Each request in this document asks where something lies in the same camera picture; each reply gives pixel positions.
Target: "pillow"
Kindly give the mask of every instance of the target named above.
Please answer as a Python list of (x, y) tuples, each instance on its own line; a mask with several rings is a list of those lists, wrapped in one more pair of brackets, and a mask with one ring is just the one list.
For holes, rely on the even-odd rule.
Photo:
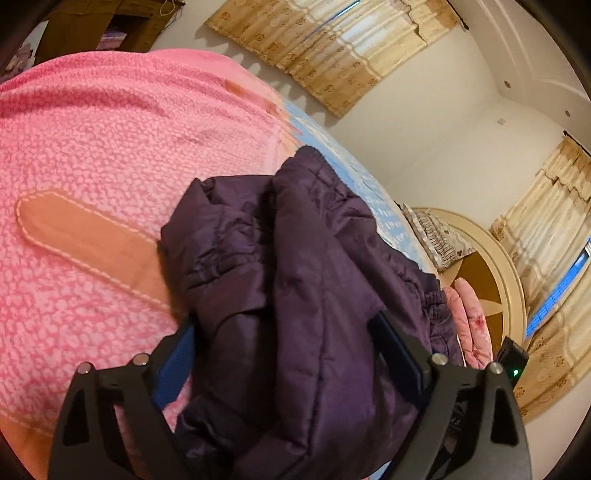
[(429, 210), (412, 209), (404, 204), (402, 212), (439, 272), (476, 251), (457, 230)]

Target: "black metal bracket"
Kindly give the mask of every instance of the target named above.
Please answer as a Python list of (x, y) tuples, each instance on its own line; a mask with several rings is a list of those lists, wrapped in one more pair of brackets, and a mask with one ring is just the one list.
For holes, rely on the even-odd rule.
[(81, 364), (66, 394), (51, 447), (48, 480), (136, 480), (115, 404), (124, 408), (152, 480), (193, 475), (161, 410), (178, 394), (194, 361), (194, 319), (186, 319), (151, 355), (124, 367)]
[[(509, 376), (499, 363), (485, 370), (450, 365), (445, 355), (428, 353), (388, 312), (375, 316), (368, 329), (392, 382), (421, 409), (381, 480), (430, 477), (458, 402), (466, 403), (466, 415), (445, 479), (531, 480), (524, 425)], [(404, 347), (393, 351), (397, 345)], [(406, 379), (409, 372), (412, 381)]]

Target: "beige floral curtain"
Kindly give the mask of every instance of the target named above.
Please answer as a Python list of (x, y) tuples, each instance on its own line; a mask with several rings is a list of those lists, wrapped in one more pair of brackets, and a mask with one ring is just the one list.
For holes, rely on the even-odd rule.
[[(591, 235), (591, 159), (565, 138), (526, 194), (492, 233), (519, 272), (531, 317), (587, 248)], [(589, 261), (525, 343), (530, 355), (515, 396), (526, 421), (542, 413), (591, 367)]]
[(228, 0), (206, 21), (338, 117), (456, 23), (446, 0)]
[(591, 233), (591, 160), (565, 138), (526, 194), (494, 221), (509, 252), (531, 316), (574, 264)]
[(591, 369), (591, 271), (587, 268), (528, 342), (530, 361), (515, 389), (524, 421), (544, 412)]

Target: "pink bedspread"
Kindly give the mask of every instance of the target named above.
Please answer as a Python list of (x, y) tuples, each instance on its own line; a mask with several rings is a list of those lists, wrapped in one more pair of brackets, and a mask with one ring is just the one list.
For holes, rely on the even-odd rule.
[[(0, 428), (38, 479), (76, 365), (127, 363), (171, 316), (28, 242), (17, 198), (59, 189), (159, 237), (195, 177), (271, 174), (295, 149), (278, 94), (194, 50), (82, 53), (0, 86)], [(187, 400), (165, 412), (171, 426)]]

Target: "silver screw head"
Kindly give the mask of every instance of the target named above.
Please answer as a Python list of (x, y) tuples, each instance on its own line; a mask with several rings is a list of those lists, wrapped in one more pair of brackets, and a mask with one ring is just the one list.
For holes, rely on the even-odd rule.
[(150, 360), (150, 356), (147, 353), (138, 353), (132, 362), (134, 365), (141, 367), (143, 365), (148, 365), (148, 361)]
[(504, 372), (503, 366), (499, 362), (493, 362), (493, 363), (489, 364), (488, 368), (495, 375), (501, 375)]
[(88, 362), (82, 362), (76, 369), (80, 375), (86, 375), (87, 373), (90, 373), (90, 370), (92, 370), (92, 365)]
[(431, 361), (435, 365), (439, 365), (440, 367), (444, 367), (449, 362), (449, 358), (447, 358), (443, 353), (434, 353), (431, 356)]

